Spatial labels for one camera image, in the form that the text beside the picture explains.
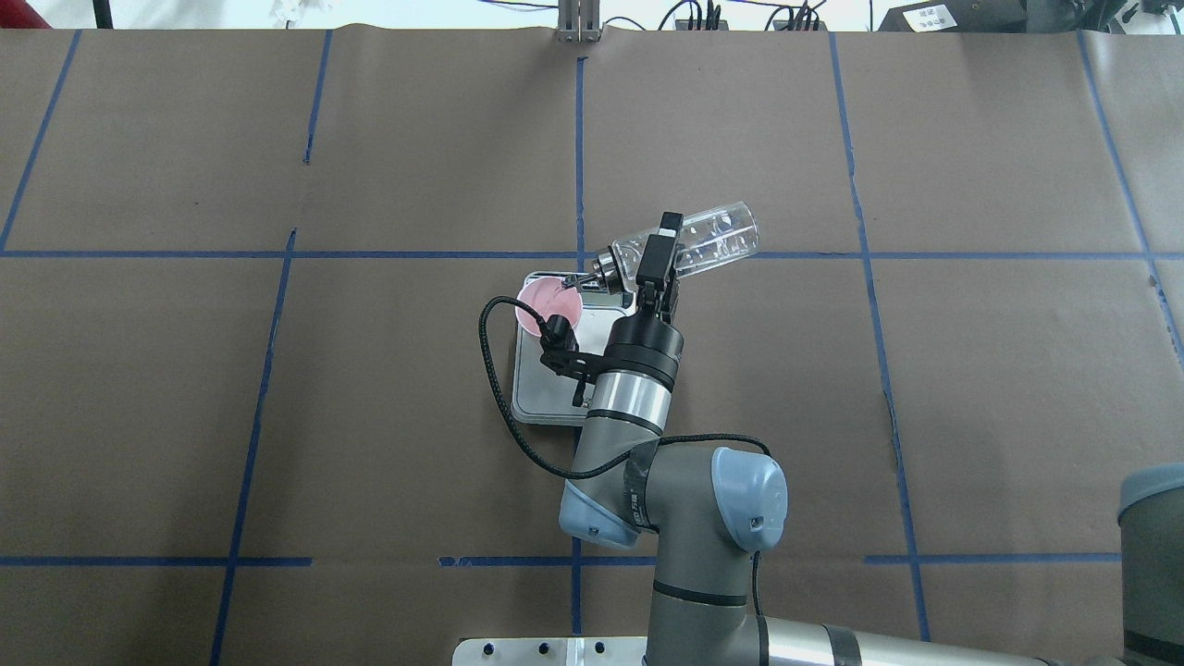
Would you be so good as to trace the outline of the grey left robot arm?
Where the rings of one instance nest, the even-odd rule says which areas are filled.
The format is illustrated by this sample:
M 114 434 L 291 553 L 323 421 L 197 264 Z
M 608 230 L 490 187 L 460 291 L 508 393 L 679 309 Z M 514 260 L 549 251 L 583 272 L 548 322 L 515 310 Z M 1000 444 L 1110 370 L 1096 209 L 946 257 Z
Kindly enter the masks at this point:
M 667 212 L 635 271 L 635 314 L 610 328 L 600 356 L 575 350 L 551 316 L 545 366 L 592 385 L 586 422 L 560 502 L 566 534 L 633 547 L 657 534 L 646 665 L 1031 665 L 1006 655 L 791 623 L 757 610 L 751 557 L 776 547 L 789 512 L 781 465 L 766 452 L 665 443 L 684 337 L 673 328 L 681 214 Z

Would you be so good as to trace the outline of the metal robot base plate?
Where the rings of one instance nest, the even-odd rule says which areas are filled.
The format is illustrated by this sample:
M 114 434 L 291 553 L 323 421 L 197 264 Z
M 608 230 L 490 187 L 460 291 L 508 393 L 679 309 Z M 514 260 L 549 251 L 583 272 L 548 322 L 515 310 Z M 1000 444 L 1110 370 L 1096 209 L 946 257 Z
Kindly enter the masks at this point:
M 643 665 L 645 636 L 465 639 L 452 665 Z

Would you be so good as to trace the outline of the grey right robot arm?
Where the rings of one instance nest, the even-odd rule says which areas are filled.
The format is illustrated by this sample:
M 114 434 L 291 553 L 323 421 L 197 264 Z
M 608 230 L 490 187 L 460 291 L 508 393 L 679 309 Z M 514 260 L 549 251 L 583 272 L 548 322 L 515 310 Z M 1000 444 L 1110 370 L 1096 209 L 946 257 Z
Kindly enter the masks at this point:
M 1130 474 L 1117 511 L 1121 542 L 1124 657 L 1183 662 L 1183 463 Z

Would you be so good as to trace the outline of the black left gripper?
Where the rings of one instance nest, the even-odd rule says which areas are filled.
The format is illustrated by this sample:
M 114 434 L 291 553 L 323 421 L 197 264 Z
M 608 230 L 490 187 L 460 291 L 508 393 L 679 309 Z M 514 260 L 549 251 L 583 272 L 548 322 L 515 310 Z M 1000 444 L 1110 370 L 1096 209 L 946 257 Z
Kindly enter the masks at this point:
M 646 237 L 646 249 L 635 271 L 641 313 L 620 316 L 610 326 L 603 353 L 604 372 L 648 376 L 665 389 L 675 389 L 686 337 L 662 320 L 673 320 L 678 303 L 682 228 L 684 214 L 664 212 L 659 233 Z

